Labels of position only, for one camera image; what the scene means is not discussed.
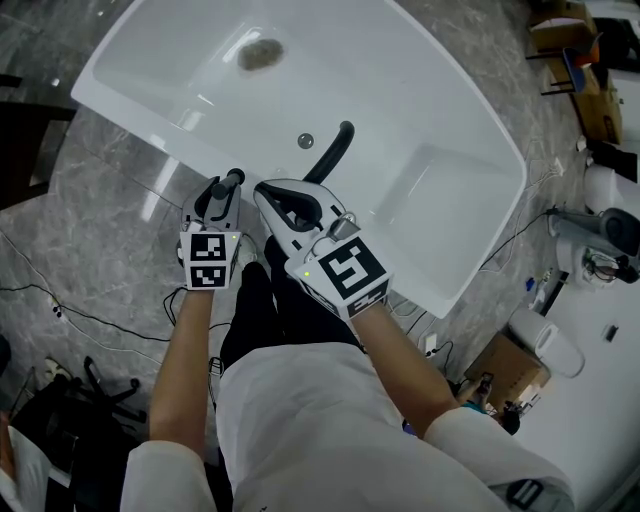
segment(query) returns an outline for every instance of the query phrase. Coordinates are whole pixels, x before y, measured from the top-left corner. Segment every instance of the black pants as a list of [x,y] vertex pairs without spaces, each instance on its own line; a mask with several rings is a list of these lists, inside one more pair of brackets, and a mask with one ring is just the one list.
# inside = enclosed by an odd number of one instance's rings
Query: black pants
[[49,420],[60,405],[70,384],[62,375],[56,375],[53,382],[38,391],[11,422],[13,428],[45,453],[47,453],[45,448]]
[[275,238],[267,240],[264,253],[271,280],[259,263],[250,263],[242,272],[236,313],[220,350],[225,369],[256,348],[327,342],[360,347],[345,322],[287,277],[286,256]]

